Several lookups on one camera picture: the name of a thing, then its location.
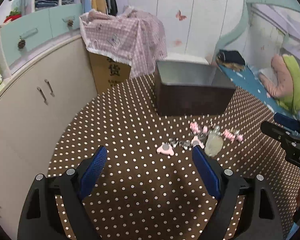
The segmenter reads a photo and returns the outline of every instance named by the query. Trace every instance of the pink checkered cloth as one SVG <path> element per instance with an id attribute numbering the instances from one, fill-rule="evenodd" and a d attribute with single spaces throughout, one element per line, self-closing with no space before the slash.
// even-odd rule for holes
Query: pink checkered cloth
<path id="1" fill-rule="evenodd" d="M 153 73 L 155 61 L 167 57 L 163 24 L 150 13 L 127 7 L 115 17 L 93 9 L 79 20 L 87 50 L 130 65 L 130 78 Z"/>

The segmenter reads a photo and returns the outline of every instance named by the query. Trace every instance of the mint green drawer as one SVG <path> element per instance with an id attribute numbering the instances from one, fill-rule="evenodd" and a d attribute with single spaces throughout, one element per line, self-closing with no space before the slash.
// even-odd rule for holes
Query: mint green drawer
<path id="1" fill-rule="evenodd" d="M 63 33 L 79 28 L 79 16 L 82 4 L 67 4 L 49 9 L 52 36 L 57 37 Z M 73 21 L 73 26 L 68 26 L 68 21 Z"/>
<path id="2" fill-rule="evenodd" d="M 1 43 L 8 66 L 26 52 L 52 39 L 49 10 L 40 10 L 5 25 L 1 28 Z M 18 49 L 20 36 L 26 41 L 23 49 Z"/>

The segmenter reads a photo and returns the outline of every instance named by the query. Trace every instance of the green cushion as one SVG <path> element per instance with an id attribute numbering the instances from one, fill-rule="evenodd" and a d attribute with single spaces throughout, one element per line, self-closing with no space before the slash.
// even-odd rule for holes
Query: green cushion
<path id="1" fill-rule="evenodd" d="M 293 114 L 300 110 L 300 67 L 295 57 L 292 55 L 282 56 L 293 81 L 293 95 L 286 96 L 278 100 L 278 104 Z"/>

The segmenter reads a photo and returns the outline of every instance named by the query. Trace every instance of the brown polka dot carpet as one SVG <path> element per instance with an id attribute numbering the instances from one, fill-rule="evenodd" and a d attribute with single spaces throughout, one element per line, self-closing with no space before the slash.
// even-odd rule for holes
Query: brown polka dot carpet
<path id="1" fill-rule="evenodd" d="M 224 141 L 215 157 L 223 168 L 246 177 L 262 174 L 270 184 L 287 236 L 293 224 L 300 171 L 287 163 L 280 143 L 261 133 L 261 122 L 273 113 L 247 91 L 237 88 L 219 116 L 158 116 L 152 75 L 128 80 L 88 103 L 57 143 L 48 176 L 60 176 L 91 157 L 99 145 L 108 161 L 86 211 L 103 239 L 197 239 L 216 205 L 192 162 L 191 150 L 175 148 L 175 155 L 156 153 L 169 138 L 192 139 L 189 123 L 219 124 L 240 129 L 244 141 Z M 238 198 L 225 239 L 233 237 L 243 197 Z M 62 198 L 56 196 L 66 235 L 75 239 Z"/>

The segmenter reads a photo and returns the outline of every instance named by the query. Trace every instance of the pink cushion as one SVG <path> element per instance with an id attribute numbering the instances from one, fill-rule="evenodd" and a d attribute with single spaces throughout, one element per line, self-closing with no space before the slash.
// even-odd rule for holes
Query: pink cushion
<path id="1" fill-rule="evenodd" d="M 271 66 L 277 74 L 278 86 L 275 86 L 265 75 L 260 74 L 259 78 L 266 90 L 273 98 L 283 98 L 292 95 L 292 77 L 283 58 L 280 55 L 275 54 L 271 60 Z"/>

